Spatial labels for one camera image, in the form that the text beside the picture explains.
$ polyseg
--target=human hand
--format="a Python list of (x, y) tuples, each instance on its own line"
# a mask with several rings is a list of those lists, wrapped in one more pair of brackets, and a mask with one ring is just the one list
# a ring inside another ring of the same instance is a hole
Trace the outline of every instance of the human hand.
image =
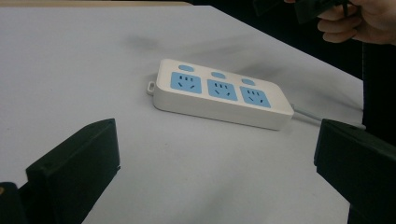
[(318, 17), (323, 39), (341, 43), (350, 38), (365, 43), (396, 45), (396, 0), (350, 0), (348, 17), (342, 6), (333, 7)]

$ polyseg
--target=white power strip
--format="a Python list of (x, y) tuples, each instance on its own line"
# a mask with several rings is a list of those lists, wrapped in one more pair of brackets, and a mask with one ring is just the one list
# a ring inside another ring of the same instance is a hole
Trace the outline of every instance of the white power strip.
[(170, 59), (148, 84), (158, 109), (280, 130), (294, 114), (274, 83)]

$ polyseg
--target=finger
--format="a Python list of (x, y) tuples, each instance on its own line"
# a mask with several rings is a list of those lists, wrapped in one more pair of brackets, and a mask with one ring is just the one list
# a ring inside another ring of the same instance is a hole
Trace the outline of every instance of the finger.
[[(353, 5), (347, 5), (347, 15), (353, 15), (358, 12), (358, 8)], [(344, 9), (342, 6), (332, 7), (329, 10), (323, 12), (318, 15), (319, 18), (327, 20), (327, 21), (338, 21), (345, 17)]]
[(331, 43), (342, 43), (347, 41), (348, 39), (354, 37), (357, 34), (357, 30), (349, 30), (343, 33), (324, 33), (323, 39), (327, 42)]
[(343, 33), (352, 30), (361, 24), (360, 17), (348, 17), (340, 21), (326, 21), (320, 20), (318, 29), (325, 33)]

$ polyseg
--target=electrical outlet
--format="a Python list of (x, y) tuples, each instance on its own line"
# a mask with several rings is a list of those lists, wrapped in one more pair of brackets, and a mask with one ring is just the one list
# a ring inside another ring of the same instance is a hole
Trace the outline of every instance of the electrical outlet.
[(172, 73), (171, 88), (180, 91), (202, 93), (201, 79), (179, 72)]
[(161, 61), (147, 92), (164, 111), (272, 130), (294, 114), (275, 83), (170, 59)]
[(254, 90), (247, 87), (240, 87), (240, 89), (245, 103), (251, 105), (271, 107), (270, 103), (268, 102), (267, 96), (263, 91)]
[(208, 79), (207, 88), (211, 96), (236, 101), (236, 93), (233, 84)]

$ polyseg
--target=table surface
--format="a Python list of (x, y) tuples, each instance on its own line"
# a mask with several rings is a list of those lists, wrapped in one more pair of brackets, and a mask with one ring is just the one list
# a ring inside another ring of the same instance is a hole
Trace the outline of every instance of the table surface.
[(316, 173), (319, 123), (281, 131), (164, 112), (146, 94), (171, 58), (277, 84), (360, 122), (362, 83), (213, 7), (0, 7), (0, 180), (83, 126), (117, 122), (121, 169), (84, 223), (346, 224)]

